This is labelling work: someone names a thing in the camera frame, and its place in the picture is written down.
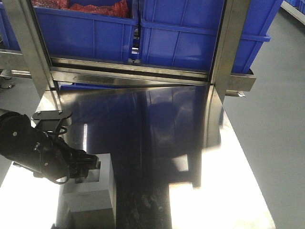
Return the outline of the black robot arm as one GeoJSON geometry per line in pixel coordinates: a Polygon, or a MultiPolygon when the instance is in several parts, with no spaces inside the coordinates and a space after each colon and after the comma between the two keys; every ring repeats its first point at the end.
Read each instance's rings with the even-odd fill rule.
{"type": "Polygon", "coordinates": [[[0,112],[0,154],[35,177],[55,184],[86,178],[101,164],[96,155],[71,148],[61,137],[71,125],[70,110],[38,111],[31,119],[13,111],[0,112]]]}

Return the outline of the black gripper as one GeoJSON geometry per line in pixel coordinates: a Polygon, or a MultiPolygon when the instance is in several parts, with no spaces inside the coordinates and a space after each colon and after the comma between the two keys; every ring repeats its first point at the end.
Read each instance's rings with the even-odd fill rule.
{"type": "Polygon", "coordinates": [[[46,178],[54,184],[65,184],[70,179],[83,183],[88,177],[88,169],[101,167],[96,155],[86,155],[83,150],[71,148],[63,139],[53,142],[51,149],[36,147],[34,151],[39,153],[39,168],[33,172],[33,176],[46,178]]]}

